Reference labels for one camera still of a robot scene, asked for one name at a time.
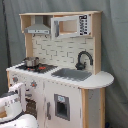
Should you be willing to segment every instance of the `shelf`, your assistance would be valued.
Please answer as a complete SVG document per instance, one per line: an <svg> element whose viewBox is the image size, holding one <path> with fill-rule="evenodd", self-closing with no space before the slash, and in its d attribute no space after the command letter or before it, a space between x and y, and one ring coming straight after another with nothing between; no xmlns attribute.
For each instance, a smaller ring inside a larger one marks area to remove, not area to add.
<svg viewBox="0 0 128 128"><path fill-rule="evenodd" d="M63 34L72 34L72 33L76 33L76 31L60 32L61 35L63 35Z"/></svg>
<svg viewBox="0 0 128 128"><path fill-rule="evenodd" d="M81 14L95 14L101 11L83 11L83 12L49 12L49 13L24 13L22 15L81 15Z"/></svg>

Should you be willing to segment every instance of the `knob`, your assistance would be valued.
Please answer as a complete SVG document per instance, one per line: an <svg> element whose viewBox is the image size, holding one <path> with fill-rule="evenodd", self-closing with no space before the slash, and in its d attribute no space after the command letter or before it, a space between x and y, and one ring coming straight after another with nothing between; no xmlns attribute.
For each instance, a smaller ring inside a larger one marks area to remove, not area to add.
<svg viewBox="0 0 128 128"><path fill-rule="evenodd" d="M31 86L32 86L32 87L36 87L36 86L37 86L36 82L33 81L33 82L31 83Z"/></svg>
<svg viewBox="0 0 128 128"><path fill-rule="evenodd" d="M13 82L14 82L14 83L18 82L18 78L17 78L17 77L14 77L14 78L13 78Z"/></svg>

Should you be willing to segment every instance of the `wooden frame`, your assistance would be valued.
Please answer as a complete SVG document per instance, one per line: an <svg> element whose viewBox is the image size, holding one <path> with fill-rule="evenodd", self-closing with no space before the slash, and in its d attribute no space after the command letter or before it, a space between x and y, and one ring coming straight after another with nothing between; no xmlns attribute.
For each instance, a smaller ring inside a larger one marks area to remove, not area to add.
<svg viewBox="0 0 128 128"><path fill-rule="evenodd" d="M21 17L21 30L24 32L26 27L31 26L31 16L34 15L53 15L53 17L63 17L69 15L91 15L92 32L85 37L94 37L94 53L93 53L93 73L96 75L101 71L101 12L100 11L87 11L87 12L57 12L57 13L25 13L20 14ZM60 30L63 30L63 22L60 24ZM33 56L32 34L25 33L26 57Z"/></svg>
<svg viewBox="0 0 128 128"><path fill-rule="evenodd" d="M69 15L82 15L90 14L92 18L92 33L89 38L94 37L94 74L101 71L101 12L100 11L86 11L86 12L56 12L56 13L26 13L20 14L21 17L21 30L24 33L24 29L31 25L32 15L53 15L53 17L63 17ZM33 44L32 34L25 34L25 46L26 46L26 57L33 56ZM10 87L9 72L7 72L8 87ZM81 89L82 92L82 116L83 116L83 128L89 128L89 111L88 111L88 90ZM100 128L105 127L105 88L100 89Z"/></svg>

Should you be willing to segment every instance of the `cabinet handle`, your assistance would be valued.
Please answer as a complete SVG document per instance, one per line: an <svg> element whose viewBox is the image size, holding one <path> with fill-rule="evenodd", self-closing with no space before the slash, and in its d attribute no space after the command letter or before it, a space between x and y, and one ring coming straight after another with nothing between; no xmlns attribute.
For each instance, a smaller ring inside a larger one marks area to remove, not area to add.
<svg viewBox="0 0 128 128"><path fill-rule="evenodd" d="M50 109L50 102L47 103L47 117L48 117L48 120L51 120L51 115L49 114L49 109Z"/></svg>
<svg viewBox="0 0 128 128"><path fill-rule="evenodd" d="M58 36L59 36L59 31L60 31L60 28L59 28L59 21L54 21L54 23L55 23L55 26L56 26L55 37L58 37Z"/></svg>

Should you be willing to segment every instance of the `wooden toy kitchen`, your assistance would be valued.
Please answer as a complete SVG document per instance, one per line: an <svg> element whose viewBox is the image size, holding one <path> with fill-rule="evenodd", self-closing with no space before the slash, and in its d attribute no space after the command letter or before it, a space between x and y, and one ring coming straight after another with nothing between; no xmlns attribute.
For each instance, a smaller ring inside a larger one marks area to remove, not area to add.
<svg viewBox="0 0 128 128"><path fill-rule="evenodd" d="M7 75L9 87L25 83L28 113L40 128L104 128L105 87L114 78L101 71L101 12L20 18L26 57L38 57L39 64L30 68L21 62Z"/></svg>

